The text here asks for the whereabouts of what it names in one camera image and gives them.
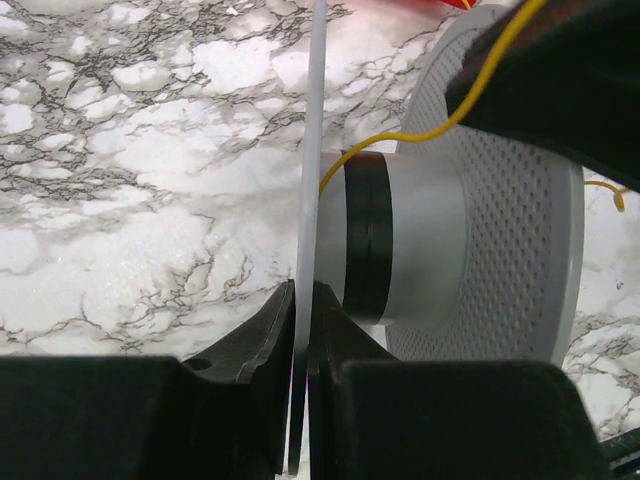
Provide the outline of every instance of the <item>wire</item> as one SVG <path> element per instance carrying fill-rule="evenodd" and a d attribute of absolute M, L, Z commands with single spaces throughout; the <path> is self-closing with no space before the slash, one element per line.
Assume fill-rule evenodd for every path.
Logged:
<path fill-rule="evenodd" d="M 409 143 L 426 142 L 439 137 L 443 133 L 448 132 L 452 127 L 460 123 L 462 119 L 464 119 L 464 117 L 471 111 L 475 103 L 478 101 L 478 98 L 480 98 L 480 95 L 487 87 L 489 80 L 491 80 L 491 77 L 495 73 L 498 64 L 509 49 L 511 43 L 547 2 L 548 0 L 529 0 L 520 8 L 518 13 L 516 13 L 516 15 L 507 24 L 506 28 L 500 34 L 500 37 L 498 37 L 498 40 L 496 40 L 496 43 L 491 48 L 491 51 L 489 52 L 484 65 L 480 69 L 478 76 L 471 85 L 467 96 L 445 123 L 440 125 L 438 128 L 431 130 L 430 132 L 422 134 L 414 135 L 408 133 L 381 133 L 358 143 L 355 147 L 353 147 L 342 157 L 340 157 L 340 159 L 338 159 L 338 161 L 333 164 L 333 166 L 322 178 L 322 181 L 320 182 L 320 195 L 322 195 L 322 192 L 324 192 L 324 189 L 327 187 L 327 184 L 331 180 L 331 177 L 333 177 L 345 163 L 353 158 L 354 155 L 356 155 L 361 150 L 364 150 L 369 145 L 381 142 L 383 140 L 397 140 L 399 142 Z"/>
<path fill-rule="evenodd" d="M 622 187 L 618 188 L 615 185 L 611 185 L 607 182 L 601 182 L 600 180 L 587 180 L 585 185 L 595 185 L 597 187 L 608 188 L 613 192 L 613 203 L 619 212 L 624 212 L 624 194 L 631 191 L 630 188 Z"/>

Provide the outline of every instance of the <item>perforated plate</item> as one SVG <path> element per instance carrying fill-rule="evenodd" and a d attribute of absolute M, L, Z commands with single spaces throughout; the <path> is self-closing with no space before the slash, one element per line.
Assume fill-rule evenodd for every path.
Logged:
<path fill-rule="evenodd" d="M 444 91 L 473 39 L 502 12 L 474 8 L 431 54 L 403 131 L 432 130 L 447 118 Z M 575 313 L 582 265 L 582 170 L 558 155 L 455 127 L 398 153 L 450 155 L 463 178 L 468 245 L 458 300 L 438 330 L 387 328 L 404 360 L 534 358 L 561 363 Z"/>

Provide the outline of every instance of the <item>marble surface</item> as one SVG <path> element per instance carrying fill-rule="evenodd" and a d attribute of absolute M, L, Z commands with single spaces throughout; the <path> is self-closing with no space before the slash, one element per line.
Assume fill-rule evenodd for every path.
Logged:
<path fill-rule="evenodd" d="M 396 128 L 459 11 L 332 2 L 325 147 Z M 301 0 L 0 0 L 0 354 L 198 352 L 292 276 Z M 640 202 L 589 187 L 565 369 L 640 425 Z"/>

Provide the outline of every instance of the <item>black band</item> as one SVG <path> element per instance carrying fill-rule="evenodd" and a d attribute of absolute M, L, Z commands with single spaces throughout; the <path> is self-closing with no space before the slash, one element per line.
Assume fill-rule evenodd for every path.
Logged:
<path fill-rule="evenodd" d="M 362 152 L 344 165 L 347 203 L 345 311 L 377 323 L 391 284 L 393 208 L 387 162 L 382 153 Z"/>

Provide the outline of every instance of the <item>cylindrical hub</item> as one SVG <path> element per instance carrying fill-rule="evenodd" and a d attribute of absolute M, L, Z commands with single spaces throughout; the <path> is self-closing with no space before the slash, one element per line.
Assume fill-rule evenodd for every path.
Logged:
<path fill-rule="evenodd" d="M 323 152 L 321 173 L 340 155 Z M 459 294 L 466 211 L 451 159 L 361 152 L 320 198 L 315 278 L 361 324 L 436 329 Z"/>

